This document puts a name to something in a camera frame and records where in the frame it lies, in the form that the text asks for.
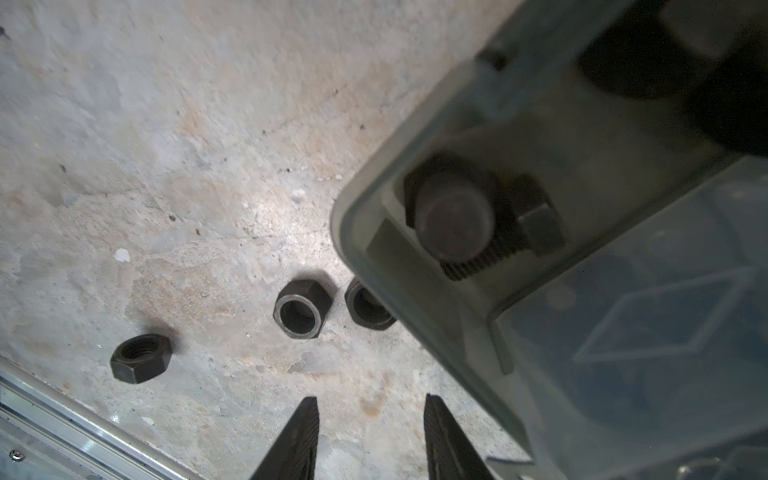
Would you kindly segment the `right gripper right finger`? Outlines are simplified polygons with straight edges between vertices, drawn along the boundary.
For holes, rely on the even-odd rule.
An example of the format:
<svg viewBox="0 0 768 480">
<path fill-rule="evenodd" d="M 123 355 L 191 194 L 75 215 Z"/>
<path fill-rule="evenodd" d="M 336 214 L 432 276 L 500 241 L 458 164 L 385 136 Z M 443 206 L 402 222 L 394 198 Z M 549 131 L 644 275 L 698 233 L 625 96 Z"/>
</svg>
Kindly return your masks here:
<svg viewBox="0 0 768 480">
<path fill-rule="evenodd" d="M 494 479 L 440 396 L 426 395 L 423 424 L 430 480 Z"/>
</svg>

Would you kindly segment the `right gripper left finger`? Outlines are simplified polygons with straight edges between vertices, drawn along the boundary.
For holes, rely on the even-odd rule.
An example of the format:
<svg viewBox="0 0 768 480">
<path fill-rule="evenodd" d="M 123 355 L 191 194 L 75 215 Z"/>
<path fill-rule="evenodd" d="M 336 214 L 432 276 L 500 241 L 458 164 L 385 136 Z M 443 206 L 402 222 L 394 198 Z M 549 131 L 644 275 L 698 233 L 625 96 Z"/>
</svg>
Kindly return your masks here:
<svg viewBox="0 0 768 480">
<path fill-rule="evenodd" d="M 317 398 L 302 399 L 250 477 L 251 480 L 313 480 L 320 416 Z"/>
</svg>

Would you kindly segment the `black bolt pair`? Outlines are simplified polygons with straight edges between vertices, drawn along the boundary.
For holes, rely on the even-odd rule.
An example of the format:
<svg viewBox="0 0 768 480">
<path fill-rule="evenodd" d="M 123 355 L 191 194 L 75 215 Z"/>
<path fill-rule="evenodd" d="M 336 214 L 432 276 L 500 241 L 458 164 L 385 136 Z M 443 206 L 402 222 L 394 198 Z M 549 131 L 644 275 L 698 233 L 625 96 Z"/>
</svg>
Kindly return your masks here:
<svg viewBox="0 0 768 480">
<path fill-rule="evenodd" d="M 406 225 L 451 281 L 462 281 L 522 251 L 563 250 L 568 233 L 535 177 L 504 178 L 440 152 L 403 179 Z"/>
</svg>

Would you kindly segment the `green compartment organizer box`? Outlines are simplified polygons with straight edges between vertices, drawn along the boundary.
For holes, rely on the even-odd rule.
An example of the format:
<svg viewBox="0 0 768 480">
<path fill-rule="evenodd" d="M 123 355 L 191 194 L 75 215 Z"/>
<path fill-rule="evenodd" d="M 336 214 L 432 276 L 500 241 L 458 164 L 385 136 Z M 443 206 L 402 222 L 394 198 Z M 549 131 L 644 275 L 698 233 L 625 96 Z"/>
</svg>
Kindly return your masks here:
<svg viewBox="0 0 768 480">
<path fill-rule="evenodd" d="M 449 280 L 405 222 L 440 152 L 569 244 Z M 526 453 L 510 479 L 767 475 L 767 5 L 525 1 L 340 194 L 344 262 Z"/>
</svg>

